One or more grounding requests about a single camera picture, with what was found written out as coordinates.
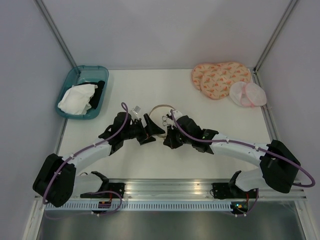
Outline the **orange floral laundry bag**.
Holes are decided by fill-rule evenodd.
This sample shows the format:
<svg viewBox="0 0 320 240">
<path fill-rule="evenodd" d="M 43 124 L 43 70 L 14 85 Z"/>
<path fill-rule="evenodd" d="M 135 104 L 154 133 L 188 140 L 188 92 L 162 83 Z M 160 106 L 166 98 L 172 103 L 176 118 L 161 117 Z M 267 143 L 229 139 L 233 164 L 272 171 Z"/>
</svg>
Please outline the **orange floral laundry bag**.
<svg viewBox="0 0 320 240">
<path fill-rule="evenodd" d="M 191 71 L 195 88 L 212 100 L 227 97 L 232 85 L 237 82 L 249 83 L 251 79 L 250 70 L 235 61 L 200 63 Z"/>
</svg>

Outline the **right side aluminium rail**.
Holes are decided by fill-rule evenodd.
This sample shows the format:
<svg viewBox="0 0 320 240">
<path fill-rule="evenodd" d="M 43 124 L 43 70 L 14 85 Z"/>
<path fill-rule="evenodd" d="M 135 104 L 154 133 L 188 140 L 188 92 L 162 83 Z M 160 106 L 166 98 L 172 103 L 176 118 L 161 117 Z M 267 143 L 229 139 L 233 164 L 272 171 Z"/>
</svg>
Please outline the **right side aluminium rail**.
<svg viewBox="0 0 320 240">
<path fill-rule="evenodd" d="M 272 143 L 277 144 L 278 135 L 272 122 L 271 112 L 266 105 L 262 105 L 260 108 L 262 110 L 269 138 Z M 285 182 L 287 179 L 286 170 L 288 170 L 290 164 L 280 159 L 279 154 L 276 156 L 273 155 L 274 149 L 271 143 L 268 143 L 266 148 L 266 151 L 264 151 L 259 158 L 261 160 L 259 166 L 261 167 L 263 178 L 267 183 L 279 184 L 280 182 Z"/>
</svg>

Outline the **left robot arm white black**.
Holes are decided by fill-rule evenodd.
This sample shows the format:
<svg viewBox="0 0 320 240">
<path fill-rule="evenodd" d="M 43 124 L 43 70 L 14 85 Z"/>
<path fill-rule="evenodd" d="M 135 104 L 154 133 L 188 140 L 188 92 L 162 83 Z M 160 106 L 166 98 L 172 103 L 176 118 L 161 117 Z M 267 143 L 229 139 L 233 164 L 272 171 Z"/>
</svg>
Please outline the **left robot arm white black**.
<svg viewBox="0 0 320 240">
<path fill-rule="evenodd" d="M 45 204 L 55 207 L 61 207 L 76 195 L 79 186 L 83 186 L 84 195 L 92 192 L 98 198 L 104 198 L 109 193 L 108 178 L 97 171 L 87 175 L 79 175 L 79 172 L 114 154 L 126 140 L 136 139 L 140 145 L 144 145 L 154 142 L 157 135 L 164 133 L 148 114 L 133 119 L 129 113 L 119 112 L 113 123 L 91 145 L 68 156 L 55 153 L 48 155 L 32 189 L 42 196 Z"/>
</svg>

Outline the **aluminium frame post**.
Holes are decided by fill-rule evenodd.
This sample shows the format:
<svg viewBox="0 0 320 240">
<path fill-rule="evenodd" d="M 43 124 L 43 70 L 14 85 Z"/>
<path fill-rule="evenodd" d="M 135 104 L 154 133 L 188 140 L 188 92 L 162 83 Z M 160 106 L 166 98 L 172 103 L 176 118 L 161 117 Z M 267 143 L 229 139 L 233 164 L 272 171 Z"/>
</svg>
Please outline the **aluminium frame post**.
<svg viewBox="0 0 320 240">
<path fill-rule="evenodd" d="M 253 67 L 253 72 L 255 74 L 257 74 L 257 72 L 259 71 L 259 69 L 262 67 L 264 61 L 266 60 L 268 54 L 270 53 L 272 47 L 274 46 L 275 42 L 277 41 L 280 33 L 282 32 L 282 30 L 284 29 L 287 21 L 289 20 L 289 18 L 291 17 L 293 11 L 295 10 L 295 8 L 297 7 L 298 3 L 300 1 L 299 0 L 290 0 L 287 7 L 285 8 L 279 22 L 277 23 L 272 35 L 270 36 L 262 54 L 260 55 L 256 65 Z"/>
<path fill-rule="evenodd" d="M 66 57 L 68 63 L 72 68 L 77 66 L 75 59 L 73 58 L 59 28 L 57 27 L 49 9 L 47 8 L 45 2 L 43 0 L 34 0 L 33 1 L 37 6 L 38 10 L 40 11 L 42 17 L 44 18 L 46 24 L 48 25 L 50 31 L 52 32 L 55 40 L 57 41 L 59 47 L 61 48 L 64 56 Z"/>
</svg>

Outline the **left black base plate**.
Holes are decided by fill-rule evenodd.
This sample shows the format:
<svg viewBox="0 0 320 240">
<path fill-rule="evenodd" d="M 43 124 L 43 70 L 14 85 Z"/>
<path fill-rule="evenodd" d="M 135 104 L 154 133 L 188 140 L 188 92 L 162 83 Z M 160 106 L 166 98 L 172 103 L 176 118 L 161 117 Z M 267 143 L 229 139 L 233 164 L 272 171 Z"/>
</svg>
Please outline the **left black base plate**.
<svg viewBox="0 0 320 240">
<path fill-rule="evenodd" d="M 109 183 L 102 183 L 101 187 L 93 191 L 94 193 L 98 192 L 104 192 L 104 193 L 99 193 L 99 194 L 89 194 L 89 191 L 82 193 L 80 195 L 80 198 L 82 199 L 88 199 L 88 198 L 93 198 L 93 199 L 119 199 L 119 197 L 115 194 L 119 194 L 122 198 L 124 197 L 125 193 L 125 186 L 126 184 L 123 182 L 109 182 Z"/>
</svg>

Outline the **white cloth in bin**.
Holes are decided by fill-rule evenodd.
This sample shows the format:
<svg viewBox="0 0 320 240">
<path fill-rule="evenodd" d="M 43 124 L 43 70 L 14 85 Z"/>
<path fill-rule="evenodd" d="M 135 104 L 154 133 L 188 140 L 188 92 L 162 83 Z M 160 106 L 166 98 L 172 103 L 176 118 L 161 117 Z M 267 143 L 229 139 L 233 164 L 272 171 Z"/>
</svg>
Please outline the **white cloth in bin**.
<svg viewBox="0 0 320 240">
<path fill-rule="evenodd" d="M 57 107 L 69 115 L 85 115 L 92 108 L 89 101 L 94 93 L 93 84 L 72 86 L 65 92 Z"/>
</svg>

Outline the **left aluminium frame post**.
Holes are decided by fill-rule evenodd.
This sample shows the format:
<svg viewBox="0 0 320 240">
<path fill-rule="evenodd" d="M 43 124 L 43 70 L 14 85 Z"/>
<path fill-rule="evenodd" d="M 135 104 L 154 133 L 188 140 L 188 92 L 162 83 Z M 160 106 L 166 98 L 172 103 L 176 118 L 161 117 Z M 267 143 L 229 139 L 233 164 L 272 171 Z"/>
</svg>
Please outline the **left aluminium frame post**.
<svg viewBox="0 0 320 240">
<path fill-rule="evenodd" d="M 55 40 L 57 41 L 59 47 L 61 48 L 64 56 L 66 57 L 68 63 L 72 68 L 77 66 L 75 59 L 73 58 L 59 28 L 57 27 L 49 9 L 47 8 L 45 2 L 43 0 L 34 0 L 33 1 L 37 6 L 38 10 L 40 11 L 42 17 L 44 18 L 46 24 L 48 25 L 50 31 L 52 32 Z"/>
</svg>

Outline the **teal plastic bin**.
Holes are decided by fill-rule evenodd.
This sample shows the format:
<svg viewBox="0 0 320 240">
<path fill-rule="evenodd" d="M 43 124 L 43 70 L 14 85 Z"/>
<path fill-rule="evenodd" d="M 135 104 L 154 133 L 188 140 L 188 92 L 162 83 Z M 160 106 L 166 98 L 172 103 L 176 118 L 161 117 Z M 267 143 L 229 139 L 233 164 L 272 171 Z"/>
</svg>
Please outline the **teal plastic bin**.
<svg viewBox="0 0 320 240">
<path fill-rule="evenodd" d="M 102 108 L 109 71 L 100 65 L 79 65 L 68 73 L 58 95 L 55 110 L 63 118 L 91 120 Z"/>
</svg>

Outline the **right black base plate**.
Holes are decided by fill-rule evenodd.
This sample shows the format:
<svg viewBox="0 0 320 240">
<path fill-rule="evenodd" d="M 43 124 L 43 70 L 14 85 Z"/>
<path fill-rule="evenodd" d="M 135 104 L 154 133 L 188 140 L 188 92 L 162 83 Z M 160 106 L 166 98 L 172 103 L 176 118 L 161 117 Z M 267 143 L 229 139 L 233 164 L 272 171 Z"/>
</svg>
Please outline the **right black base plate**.
<svg viewBox="0 0 320 240">
<path fill-rule="evenodd" d="M 214 182 L 211 185 L 211 192 L 215 199 L 255 199 L 257 197 L 257 191 L 254 189 L 243 191 L 237 186 L 229 185 L 227 182 Z"/>
</svg>

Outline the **right aluminium frame post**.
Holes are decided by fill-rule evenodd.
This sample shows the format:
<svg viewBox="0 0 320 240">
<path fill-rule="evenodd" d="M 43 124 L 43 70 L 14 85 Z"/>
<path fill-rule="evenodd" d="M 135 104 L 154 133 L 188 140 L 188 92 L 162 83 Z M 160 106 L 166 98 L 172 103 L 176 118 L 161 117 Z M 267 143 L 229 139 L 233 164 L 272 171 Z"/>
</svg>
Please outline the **right aluminium frame post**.
<svg viewBox="0 0 320 240">
<path fill-rule="evenodd" d="M 266 60 L 268 54 L 270 53 L 272 47 L 274 46 L 275 42 L 277 41 L 280 33 L 282 32 L 282 30 L 284 29 L 287 21 L 289 20 L 289 18 L 291 17 L 293 11 L 295 10 L 295 8 L 297 7 L 298 3 L 300 1 L 299 0 L 290 0 L 287 7 L 285 8 L 279 22 L 277 23 L 272 35 L 270 36 L 262 54 L 260 55 L 256 65 L 253 67 L 253 72 L 255 74 L 257 74 L 257 72 L 259 71 L 259 69 L 262 67 L 264 61 Z"/>
</svg>

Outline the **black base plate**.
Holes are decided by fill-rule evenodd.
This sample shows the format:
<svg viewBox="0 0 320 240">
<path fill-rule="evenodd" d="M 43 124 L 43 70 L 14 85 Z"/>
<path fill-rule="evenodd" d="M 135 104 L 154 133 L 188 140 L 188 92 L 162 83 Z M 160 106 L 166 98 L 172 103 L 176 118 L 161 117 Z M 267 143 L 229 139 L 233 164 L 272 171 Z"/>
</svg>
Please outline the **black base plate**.
<svg viewBox="0 0 320 240">
<path fill-rule="evenodd" d="M 215 199 L 255 199 L 257 197 L 257 191 L 254 189 L 243 191 L 237 186 L 229 185 L 227 182 L 214 182 L 211 185 L 211 192 Z"/>
<path fill-rule="evenodd" d="M 93 198 L 93 199 L 119 199 L 119 197 L 115 194 L 119 194 L 122 198 L 124 197 L 125 193 L 125 186 L 126 184 L 123 182 L 109 182 L 109 183 L 102 183 L 101 187 L 93 191 L 94 193 L 98 192 L 104 192 L 104 193 L 99 193 L 99 194 L 89 194 L 89 191 L 82 193 L 80 195 L 80 198 L 82 199 L 88 199 L 88 198 Z"/>
</svg>

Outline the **pink trimmed mesh laundry bag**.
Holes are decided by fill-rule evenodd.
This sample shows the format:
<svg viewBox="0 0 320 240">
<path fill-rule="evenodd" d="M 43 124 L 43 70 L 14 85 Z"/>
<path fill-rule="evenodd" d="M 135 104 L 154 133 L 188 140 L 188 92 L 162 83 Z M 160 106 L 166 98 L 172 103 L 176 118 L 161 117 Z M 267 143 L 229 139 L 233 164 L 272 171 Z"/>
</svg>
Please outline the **pink trimmed mesh laundry bag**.
<svg viewBox="0 0 320 240">
<path fill-rule="evenodd" d="M 267 104 L 265 91 L 253 82 L 236 82 L 229 90 L 231 100 L 240 107 L 254 108 Z"/>
</svg>

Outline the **aluminium front rail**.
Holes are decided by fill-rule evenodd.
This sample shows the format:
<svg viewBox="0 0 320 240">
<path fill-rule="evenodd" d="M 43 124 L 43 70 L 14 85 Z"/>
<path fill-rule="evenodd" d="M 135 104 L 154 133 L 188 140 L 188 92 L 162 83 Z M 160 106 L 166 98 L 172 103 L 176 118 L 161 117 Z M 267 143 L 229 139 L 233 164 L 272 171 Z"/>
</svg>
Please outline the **aluminium front rail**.
<svg viewBox="0 0 320 240">
<path fill-rule="evenodd" d="M 124 199 L 132 201 L 210 201 L 213 183 L 226 179 L 116 179 L 110 183 L 124 183 Z M 302 188 L 292 187 L 289 193 L 280 193 L 268 187 L 259 188 L 259 201 L 306 201 Z"/>
</svg>

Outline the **black garment in bin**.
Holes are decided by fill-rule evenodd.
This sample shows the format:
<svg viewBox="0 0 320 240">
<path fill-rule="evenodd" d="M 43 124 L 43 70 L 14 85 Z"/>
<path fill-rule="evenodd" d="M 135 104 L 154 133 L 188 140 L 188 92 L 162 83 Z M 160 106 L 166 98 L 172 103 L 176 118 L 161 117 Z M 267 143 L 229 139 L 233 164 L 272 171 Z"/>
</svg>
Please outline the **black garment in bin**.
<svg viewBox="0 0 320 240">
<path fill-rule="evenodd" d="M 94 94 L 90 98 L 89 104 L 93 109 L 96 109 L 99 105 L 105 82 L 100 80 L 99 82 L 90 82 L 90 84 L 94 85 Z"/>
</svg>

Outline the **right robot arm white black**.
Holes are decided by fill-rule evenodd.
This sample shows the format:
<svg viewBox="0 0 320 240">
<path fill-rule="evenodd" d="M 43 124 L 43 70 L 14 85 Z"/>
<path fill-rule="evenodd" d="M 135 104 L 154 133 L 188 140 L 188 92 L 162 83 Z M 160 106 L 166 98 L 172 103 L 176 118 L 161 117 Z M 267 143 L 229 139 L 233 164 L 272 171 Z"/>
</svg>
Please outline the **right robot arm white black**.
<svg viewBox="0 0 320 240">
<path fill-rule="evenodd" d="M 191 145 L 200 153 L 229 156 L 256 167 L 233 174 L 226 185 L 234 198 L 264 187 L 283 194 L 291 191 L 301 164 L 281 141 L 272 140 L 269 144 L 242 142 L 216 130 L 202 129 L 187 115 L 168 123 L 171 119 L 169 114 L 162 117 L 167 130 L 165 146 L 177 149 Z"/>
</svg>

